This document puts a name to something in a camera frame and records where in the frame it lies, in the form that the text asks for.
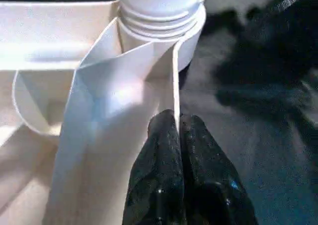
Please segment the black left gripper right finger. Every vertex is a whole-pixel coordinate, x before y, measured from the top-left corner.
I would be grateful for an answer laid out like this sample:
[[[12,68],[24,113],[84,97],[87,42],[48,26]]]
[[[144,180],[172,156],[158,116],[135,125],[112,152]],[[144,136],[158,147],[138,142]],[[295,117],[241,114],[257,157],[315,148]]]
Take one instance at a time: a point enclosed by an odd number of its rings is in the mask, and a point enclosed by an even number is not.
[[[235,166],[201,118],[181,115],[180,146],[188,224],[258,224]]]

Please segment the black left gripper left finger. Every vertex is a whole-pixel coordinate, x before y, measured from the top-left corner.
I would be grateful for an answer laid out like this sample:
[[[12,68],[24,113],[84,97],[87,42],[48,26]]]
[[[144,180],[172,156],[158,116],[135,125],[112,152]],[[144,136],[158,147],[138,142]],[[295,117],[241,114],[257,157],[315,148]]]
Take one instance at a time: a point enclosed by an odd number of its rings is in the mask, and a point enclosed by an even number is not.
[[[148,137],[130,172],[124,224],[184,224],[180,141],[170,109],[156,114],[149,122]]]

